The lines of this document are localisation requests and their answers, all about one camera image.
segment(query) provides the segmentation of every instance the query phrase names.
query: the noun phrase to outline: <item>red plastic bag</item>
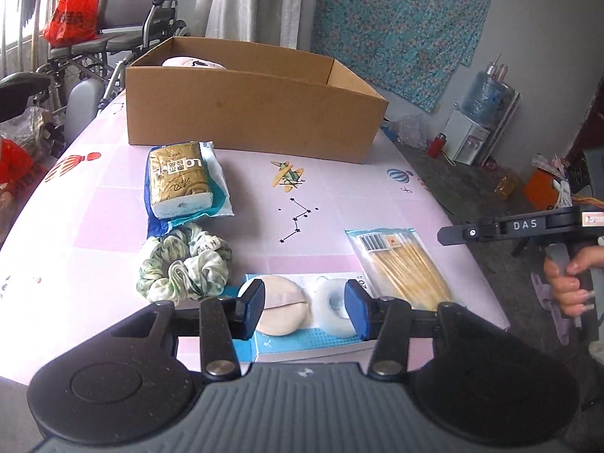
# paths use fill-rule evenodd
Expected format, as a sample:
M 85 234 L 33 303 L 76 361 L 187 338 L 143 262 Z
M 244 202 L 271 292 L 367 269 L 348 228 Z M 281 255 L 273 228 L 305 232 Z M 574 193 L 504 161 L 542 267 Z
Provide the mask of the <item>red plastic bag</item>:
M 16 214 L 17 203 L 14 201 L 13 195 L 0 188 L 0 247 L 13 227 Z
M 5 187 L 5 191 L 12 194 L 19 206 L 25 206 L 34 193 L 35 188 L 40 185 L 48 173 L 45 166 L 34 163 L 32 167 L 16 182 L 11 182 Z
M 0 184 L 16 182 L 29 172 L 34 160 L 10 139 L 0 138 Z
M 54 47 L 72 46 L 96 36 L 99 0 L 59 0 L 44 27 L 44 39 Z

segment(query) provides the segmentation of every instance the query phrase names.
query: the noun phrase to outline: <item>pink tablecloth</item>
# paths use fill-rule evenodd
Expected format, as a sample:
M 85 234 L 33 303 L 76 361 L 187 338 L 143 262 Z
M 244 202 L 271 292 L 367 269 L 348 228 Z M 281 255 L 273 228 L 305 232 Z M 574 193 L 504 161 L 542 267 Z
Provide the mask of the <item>pink tablecloth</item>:
M 0 376 L 28 384 L 43 364 L 147 304 L 134 285 L 146 238 L 148 151 L 128 145 L 120 96 L 63 156 L 100 157 L 81 161 L 35 191 L 0 251 Z M 437 231 L 449 221 L 383 133 L 365 165 L 232 150 L 217 150 L 216 156 L 235 216 L 204 223 L 233 248 L 233 284 L 246 272 L 359 270 L 345 229 L 413 227 L 455 297 L 508 326 L 467 248 L 437 242 Z M 290 192 L 272 187 L 278 167 L 271 161 L 303 168 L 301 182 Z M 197 348 L 186 339 L 179 359 L 194 364 Z M 429 342 L 413 343 L 414 365 L 430 355 Z

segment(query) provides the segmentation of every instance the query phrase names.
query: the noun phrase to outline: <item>finger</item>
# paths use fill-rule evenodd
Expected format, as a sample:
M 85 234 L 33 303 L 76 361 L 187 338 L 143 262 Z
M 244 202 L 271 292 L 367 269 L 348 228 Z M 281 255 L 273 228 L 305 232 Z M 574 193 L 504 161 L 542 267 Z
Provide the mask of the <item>finger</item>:
M 570 261 L 567 274 L 579 274 L 590 267 L 600 266 L 604 266 L 604 247 L 585 247 Z
M 560 293 L 555 295 L 555 298 L 559 301 L 560 305 L 573 306 L 585 303 L 588 299 L 593 298 L 594 296 L 594 292 L 589 292 L 582 289 L 579 291 L 573 291 L 571 293 Z
M 588 310 L 593 310 L 593 305 L 563 305 L 561 309 L 567 316 L 576 317 Z
M 581 289 L 581 283 L 579 280 L 572 276 L 560 276 L 559 278 L 553 278 L 550 281 L 552 285 L 552 291 L 554 293 L 569 293 L 571 291 L 579 291 Z
M 558 268 L 558 264 L 556 264 L 549 257 L 546 257 L 545 261 L 543 262 L 543 271 L 545 272 L 545 277 L 548 280 L 560 276 L 560 269 Z

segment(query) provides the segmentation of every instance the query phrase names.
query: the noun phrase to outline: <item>cardboard box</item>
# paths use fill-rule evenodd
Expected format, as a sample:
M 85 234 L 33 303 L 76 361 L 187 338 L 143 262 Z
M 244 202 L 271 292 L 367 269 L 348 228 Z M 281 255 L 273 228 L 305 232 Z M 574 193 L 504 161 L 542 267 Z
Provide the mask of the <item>cardboard box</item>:
M 227 68 L 162 68 L 188 56 Z M 241 41 L 175 37 L 126 71 L 128 142 L 362 163 L 388 102 L 325 56 Z

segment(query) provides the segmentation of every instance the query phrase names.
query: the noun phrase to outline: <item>red bottle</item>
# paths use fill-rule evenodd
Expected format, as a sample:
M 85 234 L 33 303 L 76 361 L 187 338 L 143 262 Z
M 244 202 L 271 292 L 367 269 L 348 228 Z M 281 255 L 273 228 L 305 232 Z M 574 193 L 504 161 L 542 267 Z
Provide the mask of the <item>red bottle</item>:
M 447 142 L 447 137 L 443 133 L 437 134 L 437 136 L 434 138 L 434 141 L 432 141 L 432 144 L 428 148 L 428 151 L 426 152 L 426 154 L 430 158 L 436 158 L 439 155 L 439 153 L 442 151 L 443 146 L 445 146 L 446 142 Z

